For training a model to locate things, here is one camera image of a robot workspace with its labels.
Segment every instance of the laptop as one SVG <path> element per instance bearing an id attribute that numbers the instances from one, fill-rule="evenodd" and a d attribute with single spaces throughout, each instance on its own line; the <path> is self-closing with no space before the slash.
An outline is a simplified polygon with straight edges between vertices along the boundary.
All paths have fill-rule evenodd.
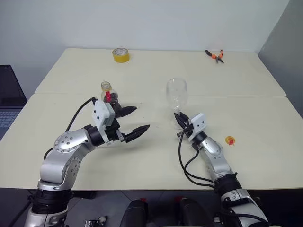
<path id="1" fill-rule="evenodd" d="M 0 140 L 27 99 L 10 65 L 0 65 Z"/>

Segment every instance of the pliers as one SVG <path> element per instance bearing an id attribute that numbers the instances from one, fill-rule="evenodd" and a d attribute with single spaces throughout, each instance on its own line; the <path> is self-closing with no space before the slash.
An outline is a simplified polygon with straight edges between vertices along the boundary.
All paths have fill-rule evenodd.
<path id="1" fill-rule="evenodd" d="M 223 57 L 223 54 L 224 54 L 223 50 L 220 50 L 219 56 L 216 56 L 215 54 L 210 53 L 208 50 L 205 50 L 205 53 L 206 53 L 208 56 L 212 57 L 213 59 L 216 59 L 216 63 L 218 63 L 218 61 L 224 63 L 224 62 L 222 61 L 222 57 Z"/>

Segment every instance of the small plastic bottle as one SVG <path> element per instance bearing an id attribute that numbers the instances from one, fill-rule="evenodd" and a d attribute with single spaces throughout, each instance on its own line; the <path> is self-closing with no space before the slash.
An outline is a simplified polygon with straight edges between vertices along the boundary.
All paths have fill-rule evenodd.
<path id="1" fill-rule="evenodd" d="M 101 100 L 105 103 L 114 105 L 118 101 L 118 93 L 112 89 L 112 86 L 107 81 L 101 83 L 101 88 Z"/>

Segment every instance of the laptop keyboard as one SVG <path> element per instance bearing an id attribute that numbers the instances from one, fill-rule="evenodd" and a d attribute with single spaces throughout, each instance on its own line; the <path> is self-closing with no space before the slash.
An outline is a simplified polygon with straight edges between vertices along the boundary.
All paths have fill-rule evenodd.
<path id="1" fill-rule="evenodd" d="M 9 127 L 20 111 L 0 111 L 0 128 Z"/>

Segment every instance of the white table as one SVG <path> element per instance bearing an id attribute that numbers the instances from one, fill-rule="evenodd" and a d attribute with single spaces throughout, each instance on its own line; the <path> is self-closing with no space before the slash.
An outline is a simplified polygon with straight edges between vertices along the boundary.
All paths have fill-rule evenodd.
<path id="1" fill-rule="evenodd" d="M 223 60 L 216 64 L 205 52 L 130 50 L 130 60 L 117 63 L 112 50 L 66 49 L 35 93 L 96 96 L 107 80 L 120 95 L 152 95 L 182 77 L 190 95 L 285 96 L 255 53 L 226 52 Z"/>
<path id="2" fill-rule="evenodd" d="M 33 95 L 0 142 L 0 187 L 36 188 L 44 153 L 53 145 L 88 95 Z M 178 162 L 178 138 L 172 112 L 157 98 L 121 97 L 138 109 L 118 119 L 122 132 L 151 124 L 128 144 L 119 141 L 88 154 L 75 190 L 208 189 L 190 183 Z M 80 112 L 71 130 L 92 124 L 91 105 Z M 206 114 L 205 132 L 222 144 L 226 159 L 245 189 L 303 188 L 303 120 L 286 97 L 191 96 L 184 112 Z M 234 146 L 226 136 L 236 139 Z M 184 161 L 194 155 L 183 142 Z M 189 170 L 208 177 L 197 158 Z"/>

